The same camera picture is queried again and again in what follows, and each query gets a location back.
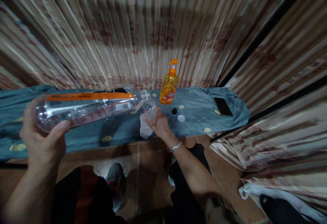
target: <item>clear plastic bottle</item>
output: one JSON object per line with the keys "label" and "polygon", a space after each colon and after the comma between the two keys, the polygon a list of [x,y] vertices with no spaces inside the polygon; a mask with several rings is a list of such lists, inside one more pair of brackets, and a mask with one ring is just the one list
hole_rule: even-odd
{"label": "clear plastic bottle", "polygon": [[63,120],[70,120],[75,128],[102,118],[137,111],[149,92],[133,85],[109,91],[42,95],[35,106],[35,120],[45,131]]}
{"label": "clear plastic bottle", "polygon": [[151,94],[147,90],[142,90],[141,93],[143,94],[143,112],[145,113],[146,117],[150,119],[152,122],[156,122],[156,115],[157,115],[157,104],[152,99]]}

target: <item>teal cloth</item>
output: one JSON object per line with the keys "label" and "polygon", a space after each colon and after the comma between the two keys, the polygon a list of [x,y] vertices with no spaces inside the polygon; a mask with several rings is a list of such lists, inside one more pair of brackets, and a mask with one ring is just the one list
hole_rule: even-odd
{"label": "teal cloth", "polygon": [[[5,161],[11,158],[28,156],[27,150],[10,151],[9,148],[12,145],[23,143],[19,137],[19,131],[22,127],[20,118],[23,116],[24,109],[31,100],[44,93],[63,94],[92,91],[87,89],[57,90],[49,85],[40,85],[20,90],[1,90],[0,159]],[[157,95],[153,99],[161,107],[162,112],[168,119],[172,132],[177,137],[206,134],[205,128],[210,128],[211,132],[234,129],[247,124],[250,118],[250,112],[244,102],[227,88],[180,88],[176,90],[176,97],[169,105],[162,105],[159,102],[160,90],[151,90],[150,93]],[[233,113],[233,117],[221,116],[215,112],[217,106],[214,97],[226,100]],[[174,108],[177,108],[176,115],[171,113]],[[143,113],[142,109],[137,111],[136,114],[127,113],[109,117],[107,121],[101,119],[72,129],[65,136],[66,152],[70,153],[144,140],[140,136],[141,113]],[[185,116],[184,122],[177,120],[177,116],[180,114]],[[106,136],[111,136],[111,140],[103,142],[102,139]],[[155,134],[152,133],[149,139],[154,138],[154,136]]]}

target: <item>beige curtain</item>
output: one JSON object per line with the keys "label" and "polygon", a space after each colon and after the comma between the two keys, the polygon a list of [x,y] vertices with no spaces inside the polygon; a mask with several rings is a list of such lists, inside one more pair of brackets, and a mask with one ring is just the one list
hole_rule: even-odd
{"label": "beige curtain", "polygon": [[0,85],[214,86],[282,1],[3,0]]}
{"label": "beige curtain", "polygon": [[327,152],[327,86],[218,139],[211,148],[245,171]]}
{"label": "beige curtain", "polygon": [[326,18],[327,0],[297,0],[229,81],[252,116],[327,74]]}
{"label": "beige curtain", "polygon": [[287,191],[327,215],[327,154],[279,164],[247,175],[243,183]]}

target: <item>gray sneaker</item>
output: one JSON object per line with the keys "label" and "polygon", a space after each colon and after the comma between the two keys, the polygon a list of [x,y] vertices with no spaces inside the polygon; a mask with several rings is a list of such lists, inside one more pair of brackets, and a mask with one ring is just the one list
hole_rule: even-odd
{"label": "gray sneaker", "polygon": [[114,163],[111,167],[110,170],[108,172],[108,175],[106,177],[106,182],[108,185],[114,185],[115,186],[115,193],[116,196],[113,197],[112,201],[113,201],[113,211],[116,213],[117,210],[119,210],[119,208],[122,205],[122,200],[123,200],[123,194],[122,191],[120,189],[120,180],[122,179],[123,176],[123,167],[121,166],[120,163]]}

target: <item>bangle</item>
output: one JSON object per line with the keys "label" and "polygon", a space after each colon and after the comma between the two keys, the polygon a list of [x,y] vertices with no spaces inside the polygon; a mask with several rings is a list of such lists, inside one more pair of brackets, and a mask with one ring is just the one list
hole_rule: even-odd
{"label": "bangle", "polygon": [[179,143],[177,143],[175,146],[173,146],[170,150],[169,150],[169,152],[170,153],[172,153],[174,150],[176,150],[176,148],[178,148],[180,145],[182,145],[182,142],[179,142]]}

